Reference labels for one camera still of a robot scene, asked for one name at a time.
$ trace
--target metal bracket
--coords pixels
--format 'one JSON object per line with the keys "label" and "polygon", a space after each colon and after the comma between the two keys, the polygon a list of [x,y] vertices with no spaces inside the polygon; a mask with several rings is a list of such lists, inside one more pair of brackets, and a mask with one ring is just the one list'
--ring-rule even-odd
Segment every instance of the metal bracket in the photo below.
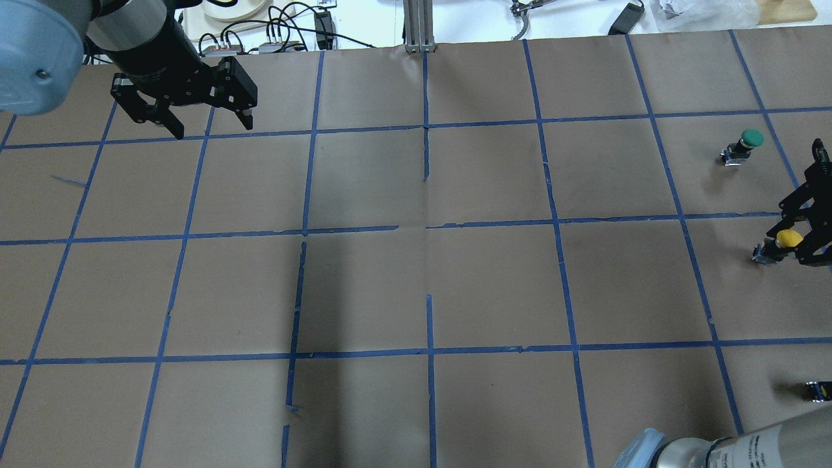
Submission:
{"label": "metal bracket", "polygon": [[433,52],[433,0],[404,0],[404,49]]}

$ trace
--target green button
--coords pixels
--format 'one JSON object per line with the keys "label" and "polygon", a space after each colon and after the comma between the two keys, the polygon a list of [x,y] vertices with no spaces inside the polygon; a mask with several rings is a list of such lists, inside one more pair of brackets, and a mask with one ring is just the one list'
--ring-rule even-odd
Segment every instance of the green button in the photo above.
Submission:
{"label": "green button", "polygon": [[742,132],[742,137],[740,138],[742,138],[742,142],[748,147],[756,148],[763,144],[763,134],[753,128]]}

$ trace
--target wooden board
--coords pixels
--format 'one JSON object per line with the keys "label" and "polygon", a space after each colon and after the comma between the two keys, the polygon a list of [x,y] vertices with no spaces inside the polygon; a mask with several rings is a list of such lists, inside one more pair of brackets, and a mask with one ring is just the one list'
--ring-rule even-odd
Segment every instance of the wooden board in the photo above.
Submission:
{"label": "wooden board", "polygon": [[818,12],[810,0],[757,0],[760,5],[758,24],[812,21]]}

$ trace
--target power adapter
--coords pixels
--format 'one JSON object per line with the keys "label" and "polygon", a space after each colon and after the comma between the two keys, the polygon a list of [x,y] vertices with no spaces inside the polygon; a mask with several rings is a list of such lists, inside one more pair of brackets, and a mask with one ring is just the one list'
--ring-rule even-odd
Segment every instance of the power adapter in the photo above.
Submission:
{"label": "power adapter", "polygon": [[633,3],[628,3],[624,7],[624,11],[622,14],[618,15],[616,21],[610,27],[610,32],[607,33],[607,36],[614,36],[616,34],[629,34],[630,31],[636,26],[638,20],[641,19],[641,16],[644,15],[644,2],[639,0],[641,5],[635,5]]}
{"label": "power adapter", "polygon": [[[332,24],[332,13],[329,10],[314,12],[314,28],[318,31],[328,32],[329,34],[334,33],[335,27]],[[315,34],[319,50],[332,50],[335,37],[329,34],[321,34],[320,32]]]}

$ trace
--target grid square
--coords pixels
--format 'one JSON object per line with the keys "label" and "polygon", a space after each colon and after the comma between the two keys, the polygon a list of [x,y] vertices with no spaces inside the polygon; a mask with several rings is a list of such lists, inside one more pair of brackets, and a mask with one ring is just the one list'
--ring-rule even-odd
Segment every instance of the grid square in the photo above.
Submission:
{"label": "grid square", "polygon": [[529,41],[528,49],[544,118],[647,113],[624,37]]}
{"label": "grid square", "polygon": [[422,55],[404,46],[327,51],[318,128],[422,125],[422,81]]}
{"label": "grid square", "polygon": [[37,357],[155,356],[180,246],[73,245]]}
{"label": "grid square", "polygon": [[522,43],[438,47],[428,54],[428,102],[431,123],[535,118]]}
{"label": "grid square", "polygon": [[[185,126],[186,137],[201,137],[205,135],[206,126],[208,124],[208,114],[210,113],[210,106],[196,104],[193,106],[172,107],[173,114]],[[216,113],[230,112],[217,110]],[[112,124],[110,131],[106,135],[106,139],[112,140],[135,140],[139,138],[173,138],[171,132],[153,122],[136,123],[127,115],[121,107],[116,109],[116,113],[112,116]]]}
{"label": "grid square", "polygon": [[[685,213],[772,212],[794,190],[762,116],[663,118],[658,127]],[[765,143],[742,166],[726,167],[720,152],[746,128]]]}
{"label": "grid square", "polygon": [[0,424],[3,424],[4,430],[25,368],[26,366],[0,366]]}
{"label": "grid square", "polygon": [[713,348],[581,353],[595,466],[612,466],[647,427],[667,440],[735,434]]}
{"label": "grid square", "polygon": [[551,219],[535,125],[430,132],[429,226]]}
{"label": "grid square", "polygon": [[288,352],[299,236],[191,239],[168,355]]}
{"label": "grid square", "polygon": [[832,28],[784,27],[776,34],[749,29],[735,34],[768,108],[832,106],[827,53]]}
{"label": "grid square", "polygon": [[832,345],[722,348],[745,432],[818,409],[806,404],[807,381],[832,375]]}
{"label": "grid square", "polygon": [[[829,289],[829,270],[803,266],[793,258],[771,267],[750,259],[778,221],[753,217],[687,222],[713,322],[723,340],[832,336],[829,297],[823,293]],[[798,230],[808,228],[800,224]]]}
{"label": "grid square", "polygon": [[133,466],[153,364],[34,366],[4,466]]}
{"label": "grid square", "polygon": [[653,111],[759,108],[727,31],[631,36]]}
{"label": "grid square", "polygon": [[[832,112],[789,112],[770,114],[769,118],[797,182],[805,182],[803,171],[815,161],[812,159],[812,142],[820,138],[827,148],[832,147]],[[788,193],[789,191],[782,192],[777,202]]]}
{"label": "grid square", "polygon": [[280,466],[288,366],[164,363],[141,466]]}
{"label": "grid square", "polygon": [[64,248],[0,246],[0,359],[29,357]]}
{"label": "grid square", "polygon": [[561,218],[676,214],[649,120],[550,123],[544,132]]}
{"label": "grid square", "polygon": [[423,227],[421,129],[318,135],[310,227]]}
{"label": "grid square", "polygon": [[[252,109],[255,132],[312,128],[318,58],[319,52],[236,57],[257,83],[257,107]],[[233,112],[217,109],[210,132],[213,135],[223,135],[246,133],[246,130]]]}
{"label": "grid square", "polygon": [[78,236],[181,234],[201,142],[107,145]]}
{"label": "grid square", "polygon": [[587,466],[570,352],[436,356],[436,411],[439,466]]}
{"label": "grid square", "polygon": [[110,86],[116,72],[114,65],[81,67],[63,104],[39,116],[17,116],[7,144],[100,141],[113,106]]}
{"label": "grid square", "polygon": [[0,155],[0,238],[69,236],[97,147],[10,150]]}
{"label": "grid square", "polygon": [[287,466],[428,466],[426,356],[298,361]]}
{"label": "grid square", "polygon": [[561,235],[581,343],[711,339],[678,221],[566,224]]}
{"label": "grid square", "polygon": [[306,135],[211,140],[191,232],[300,229],[309,152]]}
{"label": "grid square", "polygon": [[436,346],[569,343],[551,226],[428,231]]}
{"label": "grid square", "polygon": [[298,351],[421,348],[424,229],[309,238]]}

